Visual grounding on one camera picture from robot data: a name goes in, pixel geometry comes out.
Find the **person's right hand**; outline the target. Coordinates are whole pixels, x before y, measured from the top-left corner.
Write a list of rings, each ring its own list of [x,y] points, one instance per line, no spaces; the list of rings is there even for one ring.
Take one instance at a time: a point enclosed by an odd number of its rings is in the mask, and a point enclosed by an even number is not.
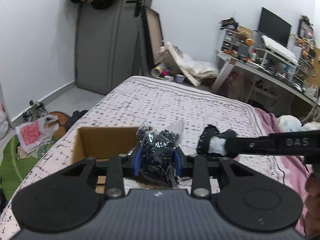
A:
[[[319,237],[319,179],[312,173],[293,188],[303,201],[303,211],[296,229],[308,239]]]

